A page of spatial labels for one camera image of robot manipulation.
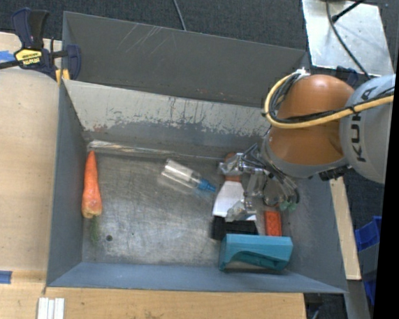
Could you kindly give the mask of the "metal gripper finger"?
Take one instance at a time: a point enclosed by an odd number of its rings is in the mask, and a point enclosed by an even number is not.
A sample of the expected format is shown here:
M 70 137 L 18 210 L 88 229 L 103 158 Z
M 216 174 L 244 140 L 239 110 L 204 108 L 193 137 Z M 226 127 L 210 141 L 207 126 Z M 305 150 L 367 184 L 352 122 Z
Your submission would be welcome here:
M 241 154 L 228 153 L 224 160 L 219 163 L 218 171 L 221 175 L 240 176 L 243 174 L 241 162 Z
M 256 208 L 246 200 L 237 201 L 226 213 L 226 221 L 255 221 Z

